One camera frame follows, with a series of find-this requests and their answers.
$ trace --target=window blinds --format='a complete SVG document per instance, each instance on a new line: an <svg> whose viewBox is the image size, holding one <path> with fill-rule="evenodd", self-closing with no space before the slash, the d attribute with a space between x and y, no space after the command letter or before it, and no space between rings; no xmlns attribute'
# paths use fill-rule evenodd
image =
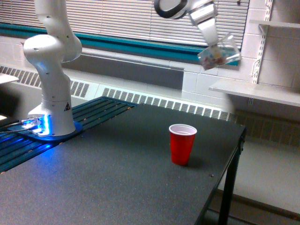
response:
<svg viewBox="0 0 300 225"><path fill-rule="evenodd" d="M219 38L231 32L240 47L249 0L215 0ZM201 32L188 15L179 20L161 18L153 0L67 0L67 13L73 31L137 38L159 42L202 45ZM43 27L34 10L34 0L2 0L0 22Z"/></svg>

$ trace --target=red cup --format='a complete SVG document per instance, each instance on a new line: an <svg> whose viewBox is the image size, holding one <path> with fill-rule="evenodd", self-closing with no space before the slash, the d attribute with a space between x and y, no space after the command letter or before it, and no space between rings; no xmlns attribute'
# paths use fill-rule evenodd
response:
<svg viewBox="0 0 300 225"><path fill-rule="evenodd" d="M187 165L197 129L186 124L173 124L169 127L169 131L172 162L177 165Z"/></svg>

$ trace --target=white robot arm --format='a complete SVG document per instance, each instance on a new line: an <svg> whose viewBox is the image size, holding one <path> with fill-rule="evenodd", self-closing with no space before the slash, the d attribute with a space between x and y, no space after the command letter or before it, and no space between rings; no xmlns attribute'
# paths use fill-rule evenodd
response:
<svg viewBox="0 0 300 225"><path fill-rule="evenodd" d="M154 0L154 8L163 18L179 19L188 13L192 24L202 32L208 46L218 43L215 19L218 13L213 0Z"/></svg>
<svg viewBox="0 0 300 225"><path fill-rule="evenodd" d="M29 117L42 118L41 124L32 132L42 137L68 135L75 126L70 79L63 73L61 63L78 58L82 45L70 28L66 0L35 0L35 8L48 34L31 37L24 43L24 55L37 69L42 83L42 103L29 112Z"/></svg>

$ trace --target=white shelf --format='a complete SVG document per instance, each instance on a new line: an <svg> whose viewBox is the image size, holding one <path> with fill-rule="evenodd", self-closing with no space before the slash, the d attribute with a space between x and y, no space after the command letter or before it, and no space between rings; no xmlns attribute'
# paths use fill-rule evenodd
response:
<svg viewBox="0 0 300 225"><path fill-rule="evenodd" d="M288 88L221 79L209 89L231 95L300 107L300 92Z"/></svg>
<svg viewBox="0 0 300 225"><path fill-rule="evenodd" d="M250 20L250 23L256 23L259 25L267 25L272 27L287 27L287 28L299 28L300 24L298 23L289 23L289 22L274 22L274 21L264 21L264 20Z"/></svg>
<svg viewBox="0 0 300 225"><path fill-rule="evenodd" d="M0 84L13 82L13 81L17 81L17 80L18 80L18 78L15 76L0 73Z"/></svg>

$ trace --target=cup rim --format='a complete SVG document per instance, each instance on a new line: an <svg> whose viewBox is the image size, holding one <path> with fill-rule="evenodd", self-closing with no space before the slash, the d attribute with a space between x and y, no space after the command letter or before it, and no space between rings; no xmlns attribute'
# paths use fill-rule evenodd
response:
<svg viewBox="0 0 300 225"><path fill-rule="evenodd" d="M180 134L180 133L176 133L175 131L172 131L171 128L174 127L174 126L186 126L188 128L191 128L194 130L194 133L192 134ZM182 124L182 123L177 123L177 124L172 124L171 126L169 126L169 131L172 133L172 134L175 134L175 135L180 135L180 136L192 136L192 135L195 135L197 134L197 129L191 125L188 125L188 124Z"/></svg>

